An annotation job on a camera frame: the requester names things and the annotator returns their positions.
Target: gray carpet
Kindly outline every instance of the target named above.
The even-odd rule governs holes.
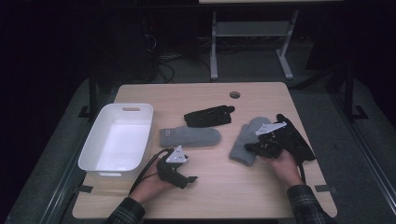
[[[288,86],[304,81],[315,71],[305,71],[304,65],[311,44],[290,45],[287,58],[295,74],[294,80],[286,80],[275,58],[274,47],[260,50],[243,50],[235,54],[220,54],[218,59],[218,82],[282,81]],[[200,55],[208,63],[208,55]],[[205,64],[193,59],[180,59],[168,63],[176,73],[175,83],[209,82]],[[163,68],[170,76],[170,70]],[[336,220],[347,223],[396,223],[392,212],[378,187],[369,164],[363,156],[360,144],[352,134],[337,104],[342,93],[330,95],[324,90],[327,78],[323,78],[303,91],[290,91],[305,131],[315,150],[318,163],[328,185],[338,215]],[[163,83],[157,76],[152,83]],[[376,107],[370,92],[358,81],[355,85],[355,105],[361,105],[369,119],[357,120],[358,128],[386,172],[389,180],[396,183],[394,161],[396,132]],[[117,89],[110,94],[101,94],[100,106],[112,103]],[[75,187],[82,181],[84,172],[77,167],[73,156],[81,150],[85,136],[91,128],[88,119],[78,118],[78,113],[89,103],[88,82],[81,84],[50,139],[31,178],[26,183],[11,214],[10,223],[100,223],[100,220],[80,220],[71,215],[75,200]],[[69,167],[69,181],[62,181],[64,170]],[[280,220],[293,223],[293,220]]]

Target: person's right hand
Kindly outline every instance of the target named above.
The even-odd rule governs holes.
[[[277,177],[281,179],[288,188],[304,184],[298,172],[295,159],[286,149],[282,150],[277,159],[260,158],[271,165]]]

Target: wrist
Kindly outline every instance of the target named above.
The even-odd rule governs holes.
[[[296,178],[286,182],[286,186],[288,187],[288,189],[296,185],[305,185],[305,183],[301,178]]]
[[[128,197],[140,204],[143,204],[146,201],[145,197],[142,194],[136,192],[132,192]]]

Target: person's left hand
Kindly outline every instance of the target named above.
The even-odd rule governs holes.
[[[161,192],[174,188],[175,186],[169,182],[162,181],[158,176],[157,171],[157,162],[160,159],[157,159],[154,163],[146,171],[144,179],[140,182],[136,189],[129,195],[130,198],[134,199],[140,204],[145,203],[146,201],[155,198]]]

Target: white clip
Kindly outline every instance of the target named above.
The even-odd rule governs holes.
[[[273,124],[263,124],[260,129],[256,132],[256,135],[261,135],[265,133],[270,133],[273,132],[277,129],[280,129],[282,127],[286,126],[286,122],[283,121],[282,123],[273,123]]]
[[[166,159],[166,162],[170,163],[185,163],[187,161],[186,157],[184,156],[183,149],[181,146],[178,146],[172,154]]]

